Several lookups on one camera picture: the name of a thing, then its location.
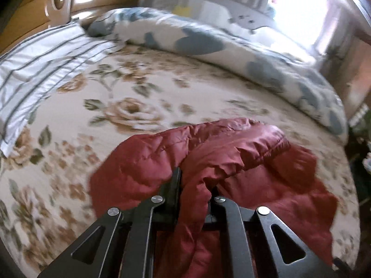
wooden furniture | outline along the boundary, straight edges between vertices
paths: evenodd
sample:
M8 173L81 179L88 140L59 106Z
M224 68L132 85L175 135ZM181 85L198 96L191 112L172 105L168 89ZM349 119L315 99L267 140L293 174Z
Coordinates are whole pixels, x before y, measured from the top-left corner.
M343 60L333 87L350 119L367 98L371 89L371 45L357 37Z
M133 7L138 0L23 0L0 34L0 53L49 27L80 18L89 25L97 16L115 8Z

green leaf pattern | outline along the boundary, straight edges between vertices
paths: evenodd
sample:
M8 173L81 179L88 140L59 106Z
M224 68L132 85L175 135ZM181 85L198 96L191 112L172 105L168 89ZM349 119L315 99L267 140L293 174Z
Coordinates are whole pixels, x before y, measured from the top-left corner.
M176 121L173 122L173 127L181 127L186 125L192 125L193 123L185 122L185 121Z
M155 85L153 83L147 82L147 86L149 86L151 89L155 90L157 93L161 93L162 90L158 85Z
M22 243L14 226L10 230L10 236L12 237L13 244L16 246L17 250L20 251L22 249Z
M34 121L35 121L35 119L36 119L36 111L37 111L37 109L35 109L35 110L31 113L30 117L28 118L28 124L29 124L29 125L31 125L32 123L34 123Z
M89 121L90 126L102 126L106 123L106 118L102 116L95 116Z
M43 153L40 149L34 148L33 149L33 154L30 158L30 162L34 165L37 165L40 163L40 161L44 158Z
M228 103L236 106L237 108L240 108L242 110L245 110L245 115L247 117L251 117L253 115L259 115L259 116L267 116L270 114L270 111L266 108L262 108L259 105L257 105L254 101L243 101L243 100L228 100Z
M142 85L142 84L137 84L137 85L133 86L133 90L135 92L137 92L139 95L144 96L145 98L148 98L150 96L150 93L151 93L151 88L149 88L145 85Z
M89 111L102 110L104 104L98 99L85 99L84 107Z
M183 103L180 105L179 109L185 116L189 116L195 113L195 110L189 104Z
M0 227L4 227L9 222L9 213L5 203L0 200Z
M40 133L40 136L38 137L38 143L41 147L46 147L50 144L50 141L51 132L49 130L49 126L47 125Z
M17 199L19 189L17 183L12 179L9 179L9 190L12 196Z
M168 101L166 101L166 100L164 100L164 99L161 99L160 101L161 101L161 105L162 105L162 107L163 107L165 110L167 110L167 111L169 111L169 112L172 113L173 108L172 108L172 106L171 106L171 103L168 102Z
M54 207L55 206L55 202L54 202L54 199L51 195L49 195L49 202L50 204Z

bed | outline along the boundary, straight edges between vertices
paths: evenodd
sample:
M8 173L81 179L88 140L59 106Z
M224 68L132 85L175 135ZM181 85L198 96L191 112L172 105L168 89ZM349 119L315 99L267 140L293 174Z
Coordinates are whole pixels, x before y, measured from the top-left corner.
M34 67L3 80L0 89L0 117L7 117L1 117L0 127L0 239L26 277L36 277L95 220L88 179L119 143L134 134L232 117L277 125L290 141L318 157L317 176L339 201L331 230L333 257L354 266L360 231L357 194L343 149L346 120L341 102L320 74L189 18L148 8L121 9L135 6L136 0L120 5L92 0L88 9L66 1L59 10L50 0L38 2L42 9L51 5L58 21L50 15L40 28L26 24L12 40L7 36L6 44L4 37L12 29L0 36L7 51L0 69L7 72L14 66L8 60L18 56L20 68L29 62L26 52L35 57L33 43L40 34L33 34L40 31L46 32L41 34L45 51L68 36L76 38L78 49L99 47L83 60L72 57L80 62L78 69L63 78L58 71L48 75L53 79L34 95L27 94L28 87L45 81L49 67L44 64L58 67L60 59L77 55L75 42L69 41L64 57L43 58L45 53ZM68 13L64 21L58 11ZM77 12L85 13L80 23L89 25L93 38L77 22L68 23ZM51 32L57 38L48 38ZM207 44L196 49L189 38ZM272 78L277 74L285 84ZM33 102L22 109L12 106L25 97Z

red puffer jacket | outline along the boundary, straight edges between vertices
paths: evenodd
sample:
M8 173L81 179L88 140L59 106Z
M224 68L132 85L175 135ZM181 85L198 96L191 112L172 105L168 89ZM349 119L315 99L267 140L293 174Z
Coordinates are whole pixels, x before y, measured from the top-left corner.
M177 166L179 220L173 233L161 234L156 277L221 277L217 232L201 231L215 186L242 207L269 207L331 264L329 230L337 201L315 178L316 157L290 145L277 127L246 118L127 139L91 177L96 215L112 206L130 209L156 195Z

rose pattern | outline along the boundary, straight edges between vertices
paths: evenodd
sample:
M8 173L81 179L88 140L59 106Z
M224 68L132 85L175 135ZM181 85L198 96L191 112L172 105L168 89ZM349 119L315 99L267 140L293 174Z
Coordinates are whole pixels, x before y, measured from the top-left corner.
M125 98L110 102L104 110L105 117L117 127L120 133L128 130L158 131L161 130L162 114L153 106L136 98Z
M19 135L10 156L5 159L8 170L22 168L29 163L33 153L32 140L30 129L25 127Z
M59 93L78 92L81 91L85 86L86 77L83 74L79 74L71 81L65 83L63 86L58 88L57 92Z
M277 125L316 154L318 178L338 197L333 256L353 265L357 196L344 151L325 129L225 70L131 45L51 95L9 158L1 157L0 238L25 275L36 277L95 220L89 177L118 144L133 134L240 116Z

